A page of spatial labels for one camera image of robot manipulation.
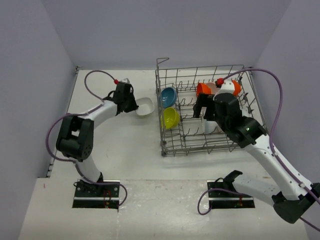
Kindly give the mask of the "grey wire dish rack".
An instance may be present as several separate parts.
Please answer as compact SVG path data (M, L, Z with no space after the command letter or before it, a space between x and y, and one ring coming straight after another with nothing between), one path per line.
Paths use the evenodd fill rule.
M223 133L218 127L214 132L205 134L205 109L200 112L199 118L193 118L193 106L197 101L196 88L198 83L214 83L219 78L230 74L228 80L235 80L241 85L238 95L239 106L243 114L259 121L265 127L260 103L257 100L256 89L253 83L252 72L242 72L245 66L212 65L192 67L169 67L169 58L161 57L156 60L155 86L157 96L157 112L160 129L161 154L164 157L190 155L194 153L212 153L238 149L238 145ZM180 115L179 124L172 129L165 129L161 125L164 110L161 92L165 88L174 88L177 99L172 108Z

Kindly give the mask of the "white bowl orange outside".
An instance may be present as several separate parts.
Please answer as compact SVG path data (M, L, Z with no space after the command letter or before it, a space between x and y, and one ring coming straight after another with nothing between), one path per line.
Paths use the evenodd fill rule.
M241 92L242 87L241 87L241 85L240 85L237 81L235 81L235 80L232 80L231 82L233 83L233 86L234 86L233 95L237 97L237 96L239 95L239 93Z

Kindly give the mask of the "white square bowl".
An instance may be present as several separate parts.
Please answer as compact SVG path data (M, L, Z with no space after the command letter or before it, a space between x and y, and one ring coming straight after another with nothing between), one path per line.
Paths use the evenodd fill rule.
M142 97L136 100L138 109L135 110L135 113L139 117L145 117L152 114L155 110L154 103L149 97Z

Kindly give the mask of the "blue bowl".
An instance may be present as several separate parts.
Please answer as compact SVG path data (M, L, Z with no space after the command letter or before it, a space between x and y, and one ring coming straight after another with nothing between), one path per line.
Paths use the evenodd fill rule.
M161 100L164 108L172 107L177 100L177 92L172 87L166 87L161 91Z

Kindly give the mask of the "lime green bowl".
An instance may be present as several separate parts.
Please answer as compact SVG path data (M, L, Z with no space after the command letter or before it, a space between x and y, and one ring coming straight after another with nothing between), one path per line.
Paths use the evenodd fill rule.
M166 130L173 129L180 122L180 115L173 107L168 107L163 111L163 116L160 117L161 126Z

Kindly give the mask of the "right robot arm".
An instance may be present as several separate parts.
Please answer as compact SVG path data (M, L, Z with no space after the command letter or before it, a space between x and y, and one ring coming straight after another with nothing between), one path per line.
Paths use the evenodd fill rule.
M300 174L272 144L271 137L252 117L243 115L238 99L231 93L201 93L193 107L194 118L206 108L204 119L214 121L227 137L247 151L267 171L275 185L255 180L234 170L223 178L227 196L248 195L273 207L284 221L294 224L320 201L320 185Z

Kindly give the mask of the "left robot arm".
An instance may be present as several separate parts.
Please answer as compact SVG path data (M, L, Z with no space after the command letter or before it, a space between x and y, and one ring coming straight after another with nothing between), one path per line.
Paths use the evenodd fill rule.
M87 182L87 192L92 196L101 195L107 184L92 158L95 129L122 112L129 113L138 108L133 86L120 81L115 90L102 99L101 104L85 113L70 114L63 118L56 149L66 157L65 162L75 165L82 180Z

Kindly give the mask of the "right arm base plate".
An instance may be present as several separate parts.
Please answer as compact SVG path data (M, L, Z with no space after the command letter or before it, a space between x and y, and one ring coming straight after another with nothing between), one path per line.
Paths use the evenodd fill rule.
M207 181L207 189L223 189L236 192L234 187L224 182L223 178ZM208 193L208 202L211 209L254 209L254 198L249 195L238 195L225 191L211 191Z

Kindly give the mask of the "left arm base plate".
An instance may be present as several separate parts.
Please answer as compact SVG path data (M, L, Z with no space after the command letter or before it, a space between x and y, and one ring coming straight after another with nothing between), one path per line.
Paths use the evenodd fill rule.
M119 209L120 182L110 185L95 185L83 180L73 183L75 187L72 208L74 209Z

